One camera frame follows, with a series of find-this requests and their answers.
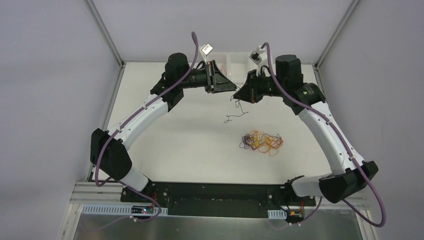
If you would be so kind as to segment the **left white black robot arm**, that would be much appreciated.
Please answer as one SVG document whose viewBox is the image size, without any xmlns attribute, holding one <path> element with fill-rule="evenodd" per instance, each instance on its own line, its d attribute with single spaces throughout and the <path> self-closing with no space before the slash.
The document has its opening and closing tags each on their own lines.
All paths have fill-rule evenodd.
<svg viewBox="0 0 424 240">
<path fill-rule="evenodd" d="M 237 85 L 229 80 L 214 60 L 200 62 L 196 69 L 183 53 L 168 57 L 160 80 L 138 109 L 108 130 L 93 131 L 90 162 L 95 170 L 131 187 L 140 202 L 152 198 L 149 178 L 133 167 L 129 149 L 135 140 L 156 120 L 170 112 L 183 98 L 185 89 L 204 88 L 208 94 L 233 92 Z"/>
</svg>

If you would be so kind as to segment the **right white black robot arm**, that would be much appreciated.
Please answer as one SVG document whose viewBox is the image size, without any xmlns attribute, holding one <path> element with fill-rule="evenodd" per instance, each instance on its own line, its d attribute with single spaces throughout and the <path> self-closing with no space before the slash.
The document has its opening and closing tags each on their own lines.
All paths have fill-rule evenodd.
<svg viewBox="0 0 424 240">
<path fill-rule="evenodd" d="M 266 75 L 267 56 L 264 53 L 252 53 L 249 56 L 257 68 L 247 73 L 244 85 L 234 98 L 258 103 L 267 97 L 281 97 L 293 113 L 298 116 L 311 131 L 321 147 L 331 172 L 318 176 L 298 176 L 286 184 L 284 200 L 296 205 L 305 196 L 313 195 L 338 203 L 367 186 L 378 172 L 374 161 L 366 161 L 345 139 L 336 121 L 332 117 L 324 94 L 314 83 L 304 82 L 301 61 L 296 55 L 280 55 L 275 59 L 275 77 Z"/>
</svg>

